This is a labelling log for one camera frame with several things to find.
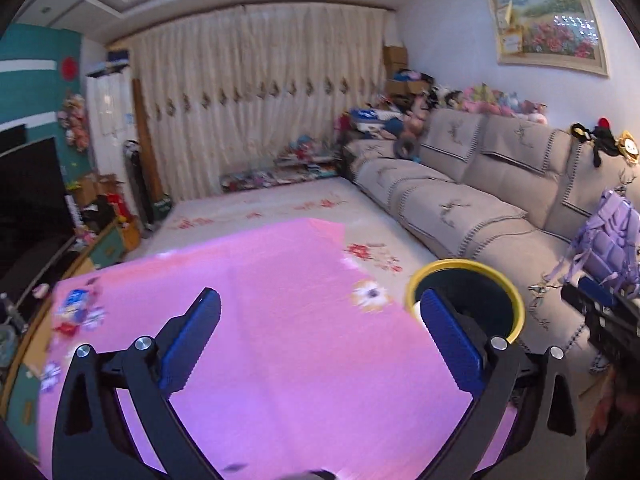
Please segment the painting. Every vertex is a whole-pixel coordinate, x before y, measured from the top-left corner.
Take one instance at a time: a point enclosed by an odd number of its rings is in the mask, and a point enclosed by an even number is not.
[[[544,65],[608,76],[589,0],[489,0],[498,63]]]

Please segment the stuffed toy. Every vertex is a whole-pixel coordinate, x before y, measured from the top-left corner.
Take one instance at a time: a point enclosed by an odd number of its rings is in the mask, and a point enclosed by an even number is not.
[[[402,121],[396,118],[388,120],[385,123],[383,131],[392,134],[392,138],[403,141],[407,139],[415,140],[420,137],[424,130],[424,121],[429,114],[427,100],[428,96],[425,95],[424,92],[417,95],[411,109],[407,111]],[[407,144],[407,142],[400,142],[398,146],[407,146]],[[406,150],[406,153],[413,153],[413,151],[415,150]]]
[[[460,90],[449,92],[444,97],[445,106],[454,110],[462,110],[463,93]]]
[[[80,94],[70,93],[58,112],[58,123],[65,129],[65,139],[69,146],[76,146],[78,152],[89,147],[89,134],[86,130],[84,98]]]
[[[542,103],[532,103],[531,101],[524,100],[520,106],[522,113],[515,116],[524,121],[530,121],[532,123],[547,124],[546,120],[546,105]]]
[[[464,91],[463,109],[472,114],[502,114],[494,92],[484,83]]]
[[[639,151],[636,141],[628,131],[624,131],[616,140],[611,133],[609,121],[602,117],[593,131],[588,130],[580,123],[571,125],[570,133],[578,142],[588,142],[593,146],[593,166],[599,168],[602,165],[600,152],[609,156],[622,155],[626,163],[631,165],[638,163]]]

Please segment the toy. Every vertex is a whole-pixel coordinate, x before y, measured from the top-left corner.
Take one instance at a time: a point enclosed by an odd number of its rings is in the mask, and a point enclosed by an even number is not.
[[[68,337],[75,336],[101,292],[97,278],[89,279],[84,288],[72,290],[57,312],[61,321],[54,330]]]
[[[593,131],[580,123],[574,123],[570,127],[570,133],[578,142],[588,142],[593,146],[594,168],[602,165],[600,152],[609,156],[622,155],[630,166],[638,163],[639,150],[634,138],[625,130],[618,140],[614,139],[609,121],[604,117],[598,120],[598,125]]]
[[[449,92],[444,97],[444,103],[447,108],[453,108],[454,110],[462,109],[463,93],[460,90],[454,90]]]
[[[520,109],[521,113],[516,113],[515,115],[517,118],[524,121],[530,121],[532,123],[547,124],[545,116],[546,105],[524,100]]]
[[[424,121],[428,113],[428,97],[423,92],[415,97],[411,109],[406,112],[402,120],[391,118],[385,123],[385,129],[381,130],[380,133],[385,139],[415,140],[422,134]],[[405,146],[406,143],[398,142],[397,144],[398,146]]]
[[[463,109],[472,114],[502,114],[494,92],[485,83],[465,90]]]
[[[447,107],[447,95],[451,93],[451,88],[447,86],[434,86],[433,92],[436,94],[438,98],[438,106],[440,108]]]
[[[58,124],[65,129],[68,146],[76,146],[78,152],[89,147],[89,134],[85,127],[84,98],[80,94],[68,94],[57,114]]]

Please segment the teal wall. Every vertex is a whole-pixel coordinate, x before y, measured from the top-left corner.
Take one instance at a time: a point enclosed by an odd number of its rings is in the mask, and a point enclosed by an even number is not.
[[[73,57],[80,65],[81,35],[71,30],[36,27],[14,23],[0,39],[0,124],[45,112],[57,112],[62,107],[67,90],[80,92],[80,79],[65,81],[60,72],[62,61]],[[4,72],[12,60],[53,60],[55,70],[19,70]],[[91,171],[89,158],[67,146],[65,132],[57,122],[28,128],[28,140],[56,137],[58,158],[66,182],[77,180]]]

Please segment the metal screw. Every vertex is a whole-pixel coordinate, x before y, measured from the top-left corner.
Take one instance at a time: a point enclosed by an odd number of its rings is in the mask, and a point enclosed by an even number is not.
[[[506,350],[507,349],[507,341],[500,336],[494,336],[491,338],[491,346],[496,350]]]
[[[78,357],[87,357],[89,355],[89,350],[90,349],[91,349],[91,347],[89,345],[80,345],[76,349],[76,355]]]
[[[136,339],[136,348],[138,350],[146,350],[151,346],[151,343],[151,338],[145,335]]]
[[[551,357],[555,357],[556,359],[562,359],[564,357],[564,352],[557,346],[552,346],[549,349],[549,353],[551,354]]]

